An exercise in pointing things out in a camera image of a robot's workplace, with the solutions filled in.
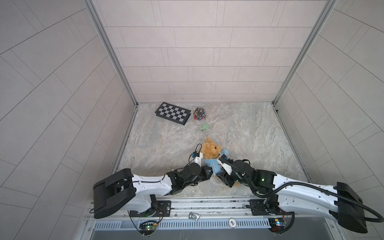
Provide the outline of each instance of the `stone-patterned surface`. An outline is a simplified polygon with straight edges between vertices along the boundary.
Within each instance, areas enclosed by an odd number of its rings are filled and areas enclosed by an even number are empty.
[[[163,175],[184,167],[198,143],[211,137],[231,159],[249,159],[255,169],[274,171],[284,176],[307,181],[284,135],[270,103],[207,103],[176,104],[193,110],[205,108],[208,132],[199,132],[202,122],[193,117],[185,126],[155,115],[159,104],[139,106],[119,170],[131,168],[137,175]],[[216,176],[186,187],[178,197],[251,195],[243,185],[229,188]]]

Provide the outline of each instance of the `chessboard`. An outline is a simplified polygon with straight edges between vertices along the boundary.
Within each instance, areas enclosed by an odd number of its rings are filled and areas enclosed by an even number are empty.
[[[177,122],[182,125],[185,125],[190,115],[190,110],[169,103],[162,103],[156,110],[156,116],[171,120],[172,122]]]

